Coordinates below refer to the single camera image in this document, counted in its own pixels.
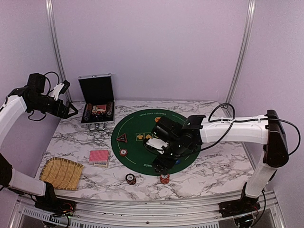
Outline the red poker chip stack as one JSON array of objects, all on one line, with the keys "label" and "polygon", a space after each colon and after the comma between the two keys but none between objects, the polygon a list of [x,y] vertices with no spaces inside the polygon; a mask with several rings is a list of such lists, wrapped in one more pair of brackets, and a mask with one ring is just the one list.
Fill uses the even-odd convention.
[{"label": "red poker chip stack", "polygon": [[162,184],[168,184],[170,182],[170,175],[169,174],[161,174],[160,175],[160,182]]}]

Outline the black poker chip stack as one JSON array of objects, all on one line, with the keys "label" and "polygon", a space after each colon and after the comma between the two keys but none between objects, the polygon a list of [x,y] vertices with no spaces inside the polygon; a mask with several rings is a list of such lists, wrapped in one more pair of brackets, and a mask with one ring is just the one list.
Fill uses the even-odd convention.
[{"label": "black poker chip stack", "polygon": [[128,173],[125,176],[125,180],[129,185],[135,185],[136,184],[136,177],[132,173]]}]

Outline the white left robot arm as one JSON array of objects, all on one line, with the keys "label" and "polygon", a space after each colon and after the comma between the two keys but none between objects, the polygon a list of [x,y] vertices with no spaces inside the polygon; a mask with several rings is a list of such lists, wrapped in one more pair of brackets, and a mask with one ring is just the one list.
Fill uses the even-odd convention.
[{"label": "white left robot arm", "polygon": [[[78,110],[70,102],[64,104],[64,101],[59,99],[59,96],[67,91],[70,83],[66,80],[59,82],[44,94],[46,82],[49,82],[46,75],[30,74],[24,87],[13,89],[5,98],[5,102],[0,107],[1,143],[14,123],[25,112],[40,111],[61,119],[68,119],[78,114]],[[0,156],[0,184],[4,188],[42,197],[41,203],[49,211],[56,211],[60,207],[59,199],[52,195],[54,190],[51,184],[17,171],[3,155]]]}]

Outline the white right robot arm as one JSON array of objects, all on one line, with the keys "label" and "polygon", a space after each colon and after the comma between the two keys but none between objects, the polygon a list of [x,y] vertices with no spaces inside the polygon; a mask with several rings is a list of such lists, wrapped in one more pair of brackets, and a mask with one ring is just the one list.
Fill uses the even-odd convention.
[{"label": "white right robot arm", "polygon": [[166,174],[187,150],[203,151],[201,146],[204,143],[209,143],[211,147],[219,142],[262,145],[264,153],[252,177],[245,184],[245,195],[235,203],[240,213],[247,212],[254,205],[254,199],[260,195],[276,170],[289,160],[285,131],[274,110],[255,117],[211,118],[191,115],[184,124],[162,116],[152,134],[154,137],[144,145],[152,152],[157,152],[153,165],[161,174]]}]

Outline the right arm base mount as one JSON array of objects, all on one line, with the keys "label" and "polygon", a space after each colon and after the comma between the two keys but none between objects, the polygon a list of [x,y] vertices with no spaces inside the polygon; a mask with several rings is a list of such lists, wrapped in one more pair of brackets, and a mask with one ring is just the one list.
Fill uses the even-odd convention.
[{"label": "right arm base mount", "polygon": [[250,198],[246,196],[245,189],[246,184],[243,186],[241,197],[239,199],[225,201],[218,204],[219,213],[223,218],[258,211],[261,208],[258,198]]}]

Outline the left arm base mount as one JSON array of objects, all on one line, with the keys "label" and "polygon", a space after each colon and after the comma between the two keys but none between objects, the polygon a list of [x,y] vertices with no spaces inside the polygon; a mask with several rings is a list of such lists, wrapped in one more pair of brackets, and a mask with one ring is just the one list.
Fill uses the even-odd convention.
[{"label": "left arm base mount", "polygon": [[55,195],[54,187],[51,183],[45,182],[46,189],[43,196],[35,196],[35,207],[52,212],[54,217],[73,215],[76,203],[72,200],[58,198]]}]

